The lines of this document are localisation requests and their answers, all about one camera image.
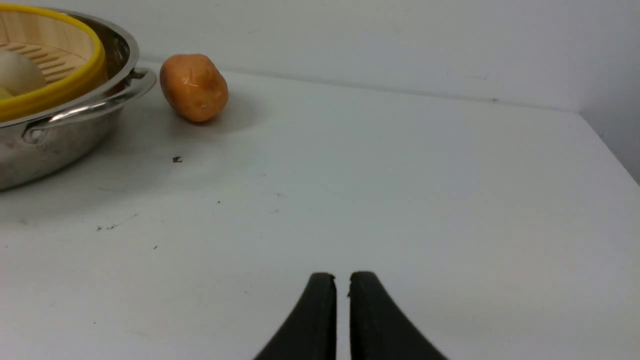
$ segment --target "metal bowl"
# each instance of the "metal bowl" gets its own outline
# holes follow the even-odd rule
[[[120,26],[53,10],[75,17],[98,34],[106,52],[109,80],[56,108],[0,122],[0,190],[50,174],[86,154],[114,128],[122,107],[156,83],[151,70],[135,67],[138,44]]]

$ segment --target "bamboo steamer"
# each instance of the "bamboo steamer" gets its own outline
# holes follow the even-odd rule
[[[47,86],[0,101],[0,122],[45,111],[107,81],[102,42],[86,24],[52,10],[0,4],[0,49],[38,65]]]

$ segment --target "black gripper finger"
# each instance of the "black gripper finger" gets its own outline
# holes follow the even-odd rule
[[[352,360],[446,360],[404,315],[372,272],[355,272],[351,297]]]
[[[335,360],[334,276],[312,274],[278,332],[255,360]]]

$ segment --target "white table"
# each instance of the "white table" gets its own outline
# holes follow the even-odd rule
[[[0,193],[3,359],[249,360],[314,271],[348,359],[354,270],[451,359],[638,359],[640,188],[578,115],[225,75]]]

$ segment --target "pot handle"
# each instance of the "pot handle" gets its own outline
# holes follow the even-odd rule
[[[85,105],[61,111],[49,117],[45,122],[34,122],[32,126],[27,126],[22,138],[28,143],[37,143],[44,137],[47,129],[87,121],[120,109],[151,90],[156,84],[156,75],[149,69],[135,68],[131,70],[124,81],[129,86],[121,92],[101,102],[89,102]]]

